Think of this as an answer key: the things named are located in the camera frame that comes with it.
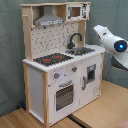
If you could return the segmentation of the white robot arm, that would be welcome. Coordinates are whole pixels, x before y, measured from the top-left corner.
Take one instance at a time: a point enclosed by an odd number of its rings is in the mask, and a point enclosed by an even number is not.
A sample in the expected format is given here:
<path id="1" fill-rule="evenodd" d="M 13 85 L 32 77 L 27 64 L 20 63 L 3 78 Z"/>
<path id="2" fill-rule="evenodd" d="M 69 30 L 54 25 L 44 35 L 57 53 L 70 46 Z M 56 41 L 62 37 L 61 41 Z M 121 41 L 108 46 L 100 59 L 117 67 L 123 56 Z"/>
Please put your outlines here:
<path id="1" fill-rule="evenodd" d="M 128 71 L 128 41 L 113 35 L 107 27 L 96 25 L 93 30 L 98 36 L 101 46 L 108 53 L 112 53 L 111 65 Z"/>

